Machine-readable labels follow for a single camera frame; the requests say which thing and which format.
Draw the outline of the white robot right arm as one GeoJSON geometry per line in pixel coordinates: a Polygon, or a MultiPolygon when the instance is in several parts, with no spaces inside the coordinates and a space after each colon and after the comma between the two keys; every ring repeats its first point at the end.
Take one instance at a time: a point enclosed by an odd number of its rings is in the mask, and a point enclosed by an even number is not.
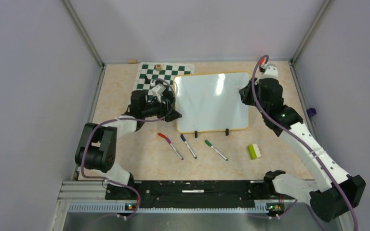
{"type": "Polygon", "coordinates": [[[284,104],[282,93],[283,87],[274,78],[252,78],[239,90],[242,103],[258,109],[265,125],[295,151],[315,183],[282,170],[270,171],[264,178],[264,194],[269,198],[284,194],[302,201],[324,222],[350,213],[356,226],[355,208],[366,182],[360,175],[351,176],[327,154],[296,110],[284,104]]]}

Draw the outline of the yellow framed whiteboard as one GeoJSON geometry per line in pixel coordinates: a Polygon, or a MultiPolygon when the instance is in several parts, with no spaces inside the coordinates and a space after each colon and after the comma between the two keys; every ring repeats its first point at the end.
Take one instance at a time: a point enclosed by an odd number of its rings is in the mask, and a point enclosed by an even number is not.
{"type": "Polygon", "coordinates": [[[239,90],[250,74],[228,72],[182,75],[174,78],[175,109],[180,133],[244,130],[249,126],[249,107],[242,103],[239,90]]]}

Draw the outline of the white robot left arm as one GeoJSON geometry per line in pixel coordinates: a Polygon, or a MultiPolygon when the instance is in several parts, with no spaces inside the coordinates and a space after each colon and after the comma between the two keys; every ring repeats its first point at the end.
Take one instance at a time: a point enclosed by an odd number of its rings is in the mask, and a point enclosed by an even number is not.
{"type": "Polygon", "coordinates": [[[116,163],[117,141],[138,131],[144,123],[181,118],[174,108],[175,101],[172,90],[157,93],[151,101],[144,90],[135,90],[122,115],[99,124],[85,124],[75,154],[80,174],[86,179],[105,180],[117,186],[117,193],[124,199],[133,197],[132,174],[116,163]]]}

